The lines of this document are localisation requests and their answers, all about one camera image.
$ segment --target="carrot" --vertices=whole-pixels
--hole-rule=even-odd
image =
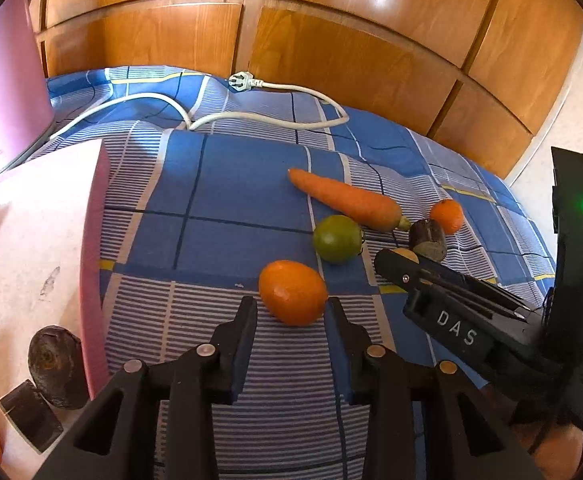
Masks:
[[[402,209],[388,196],[298,168],[287,170],[287,176],[298,189],[359,224],[389,232],[400,223]]]

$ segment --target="striped fabric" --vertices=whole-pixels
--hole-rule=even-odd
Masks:
[[[302,122],[335,117],[332,107],[302,93],[235,93],[225,80],[190,70],[125,66],[50,79],[56,129],[107,99],[138,92],[168,95],[194,120],[221,111]],[[485,384],[407,320],[407,295],[375,274],[375,254],[406,246],[408,235],[364,228],[359,257],[341,266],[322,261],[311,234],[334,211],[296,190],[288,168],[385,194],[412,222],[453,198],[466,222],[447,237],[444,264],[539,308],[553,280],[554,263],[537,229],[500,179],[398,124],[348,113],[347,124],[316,131],[223,120],[187,132],[169,105],[138,99],[92,115],[33,155],[100,138],[111,159],[100,278],[112,373],[132,358],[176,359],[232,319],[244,294],[258,299],[244,391],[233,406],[213,408],[223,480],[357,480],[363,471],[368,408],[349,406],[337,390],[322,320],[291,328],[260,303],[258,274],[273,260],[320,272],[374,342],[420,364],[454,359]],[[417,477],[424,478],[417,403],[414,410]],[[156,479],[164,478],[167,421],[163,402]]]

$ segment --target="white cable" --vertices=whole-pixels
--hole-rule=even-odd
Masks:
[[[60,128],[58,131],[56,131],[52,136],[49,137],[49,140],[53,140],[56,137],[64,134],[67,130],[76,126],[76,124],[78,124],[80,121],[86,119],[90,115],[95,114],[96,112],[99,112],[100,110],[104,110],[105,108],[108,108],[108,107],[113,106],[113,105],[117,105],[119,103],[124,103],[125,101],[131,101],[132,99],[142,99],[142,98],[146,98],[146,97],[160,99],[161,101],[164,101],[165,103],[172,105],[172,107],[174,107],[175,110],[180,114],[180,116],[182,117],[182,120],[185,122],[185,124],[187,124],[187,128],[191,130],[192,124],[191,124],[191,119],[189,118],[189,115],[187,114],[185,109],[182,108],[182,106],[180,106],[176,101],[171,99],[171,97],[167,97],[166,95],[162,95],[162,94],[157,94],[155,92],[142,92],[140,94],[130,94],[130,95],[125,95],[123,97],[119,97],[119,98],[111,100],[111,101],[105,101],[101,105],[98,105],[94,108],[89,108],[89,110],[82,112],[78,117],[73,119],[69,124],[66,124],[65,126]]]
[[[322,128],[331,128],[332,126],[339,126],[340,124],[345,124],[349,121],[349,116],[347,112],[341,107],[336,101],[331,99],[330,97],[318,92],[317,90],[312,90],[311,88],[305,88],[303,86],[297,85],[279,85],[275,83],[267,83],[262,81],[261,79],[249,79],[246,83],[246,89],[250,89],[252,87],[258,88],[275,88],[278,90],[292,90],[296,92],[305,92],[307,94],[311,94],[323,101],[327,101],[331,104],[338,115],[340,115],[337,119],[331,119],[329,121],[321,121],[319,123],[296,123],[294,121],[284,121],[282,119],[276,119],[274,117],[269,117],[266,115],[255,114],[253,112],[217,112],[214,114],[210,114],[204,116],[203,118],[198,119],[195,121],[190,127],[190,130],[196,130],[203,124],[210,123],[211,121],[218,121],[221,119],[247,119],[252,121],[258,121],[260,123],[267,123],[273,124],[273,126],[280,126],[281,128],[290,128],[292,130],[320,130]]]

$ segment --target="white wall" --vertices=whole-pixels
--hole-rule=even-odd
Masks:
[[[565,87],[558,97],[539,138],[507,178],[514,195],[523,205],[556,256],[551,205],[554,183],[551,146],[583,153],[583,41]]]

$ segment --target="metal rivet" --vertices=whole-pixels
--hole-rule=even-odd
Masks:
[[[209,357],[210,355],[215,354],[216,347],[213,346],[211,343],[203,343],[202,345],[196,348],[196,354],[200,357]]]
[[[370,345],[367,347],[367,355],[369,357],[382,357],[385,354],[385,347],[380,345]]]
[[[132,359],[127,361],[123,368],[128,374],[134,374],[142,368],[142,361],[140,359]]]
[[[438,364],[438,368],[441,369],[441,372],[447,375],[453,375],[458,371],[458,365],[453,361],[441,361]]]

